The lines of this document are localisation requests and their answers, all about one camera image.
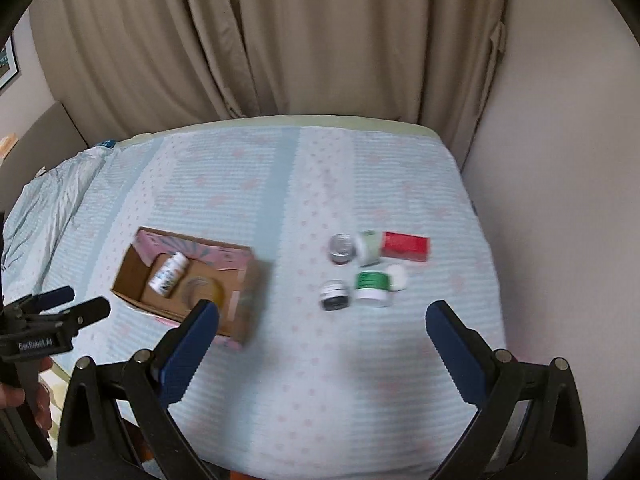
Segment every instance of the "metal screw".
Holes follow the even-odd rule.
[[[499,350],[495,351],[495,358],[498,359],[498,361],[500,361],[501,363],[508,363],[509,361],[511,361],[511,357],[511,352],[505,350],[504,348],[500,348]]]
[[[78,361],[76,362],[76,367],[79,368],[80,370],[84,370],[90,364],[91,364],[91,359],[88,356],[84,356],[78,359]]]
[[[144,363],[151,357],[151,350],[142,349],[133,354],[133,360],[137,363]]]
[[[569,367],[569,363],[566,361],[566,359],[562,359],[561,357],[555,359],[554,363],[556,365],[556,368],[558,368],[559,370],[567,370],[567,368]]]

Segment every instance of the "curtain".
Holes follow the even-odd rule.
[[[35,0],[54,97],[90,142],[271,114],[436,130],[462,164],[505,0]]]

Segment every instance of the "open box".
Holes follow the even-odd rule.
[[[145,251],[140,240],[147,238],[162,240],[165,245],[163,248],[159,245],[152,249],[147,247]],[[171,294],[164,298],[148,286],[148,281],[171,256],[165,250],[166,243],[169,243],[174,251],[179,250],[187,256],[190,264]],[[229,250],[229,253],[241,254],[242,258],[231,266],[241,268],[221,269],[220,265],[198,260],[199,254],[216,252],[207,251],[208,247],[223,248]],[[206,297],[206,288],[198,290],[190,285],[194,283],[192,278],[204,278],[201,282],[216,280],[224,290],[223,304],[218,305],[220,323],[214,342],[232,347],[245,344],[255,321],[254,297],[258,286],[258,263],[249,247],[140,227],[124,256],[111,291],[131,306],[146,313],[181,322],[197,303],[197,299],[211,299]],[[191,291],[188,296],[195,298],[193,304],[187,304],[185,301],[186,287]]]

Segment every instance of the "red box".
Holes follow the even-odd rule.
[[[384,231],[380,254],[387,258],[426,262],[429,255],[429,239],[423,236]]]

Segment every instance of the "headboard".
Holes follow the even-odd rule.
[[[40,168],[55,168],[85,149],[86,142],[56,101],[18,140],[0,166],[0,211],[9,214],[22,188]]]

